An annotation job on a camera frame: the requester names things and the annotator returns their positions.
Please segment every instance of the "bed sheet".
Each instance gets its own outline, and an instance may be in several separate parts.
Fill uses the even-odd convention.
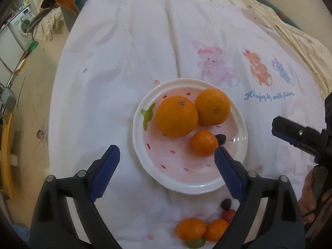
[[[282,39],[288,44],[285,51],[311,72],[322,99],[324,100],[330,92],[332,92],[332,55],[317,39],[284,23],[270,7],[256,0],[209,1],[222,1],[257,12],[257,17],[262,21],[262,25],[273,28],[278,33],[279,37],[275,37],[275,39],[278,41]]]
[[[249,135],[246,169],[270,178],[287,175],[299,198],[313,158],[272,136],[271,123],[282,115],[320,130],[324,105],[306,64],[278,39],[256,11],[224,1],[88,0],[55,77],[50,172],[72,176],[110,144],[119,146],[120,164],[96,201],[105,224],[126,249],[185,248],[176,224],[188,217],[211,222],[230,194],[224,186],[184,195],[158,184],[134,151],[132,119],[157,85],[195,78],[217,85],[241,111]],[[257,230],[255,223],[248,239]]]

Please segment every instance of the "pink bunny print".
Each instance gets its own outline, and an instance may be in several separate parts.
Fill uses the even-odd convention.
[[[202,79],[207,77],[213,85],[218,86],[222,82],[230,87],[236,87],[240,83],[240,78],[235,75],[235,70],[225,66],[225,61],[221,58],[223,50],[218,47],[209,47],[196,40],[192,41],[193,47],[197,50],[201,61],[197,66],[202,69]]]

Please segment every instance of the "teal rolled mat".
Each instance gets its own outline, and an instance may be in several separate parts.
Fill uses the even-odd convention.
[[[292,21],[289,17],[287,17],[279,8],[277,8],[275,5],[271,4],[268,0],[256,0],[256,1],[258,1],[262,4],[264,4],[264,5],[267,5],[268,7],[271,7],[275,11],[275,13],[277,13],[279,18],[283,22],[285,22],[285,23],[287,23],[287,24],[289,24],[289,25],[291,25],[291,26],[293,26],[293,27],[295,27],[295,28],[302,31],[302,29],[294,21]]]

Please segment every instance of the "large orange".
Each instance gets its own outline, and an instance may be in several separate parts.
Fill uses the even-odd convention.
[[[210,242],[217,242],[228,228],[228,223],[224,219],[218,219],[206,226],[204,239]]]
[[[206,89],[197,96],[195,107],[202,124],[219,125],[230,114],[230,99],[219,89]]]
[[[184,137],[197,126],[198,113],[188,98],[175,95],[160,104],[156,122],[159,130],[170,138]]]
[[[207,157],[215,153],[219,147],[217,138],[206,130],[198,131],[190,140],[194,152],[200,156]]]
[[[198,218],[185,219],[176,227],[176,234],[181,240],[184,241],[198,240],[204,235],[205,231],[205,223]]]

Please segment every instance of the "plate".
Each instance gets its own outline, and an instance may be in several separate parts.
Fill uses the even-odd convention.
[[[198,79],[173,79],[151,90],[139,104],[133,120],[132,140],[143,168],[167,189],[184,194],[203,194],[225,185],[214,156],[199,157],[190,148],[191,137],[199,130],[227,137],[224,147],[233,159],[243,163],[248,146],[244,119],[231,101],[231,113],[217,126],[197,128],[183,138],[171,139],[157,128],[155,115],[161,102],[173,95],[182,95],[193,103],[197,95],[208,88],[218,87]]]

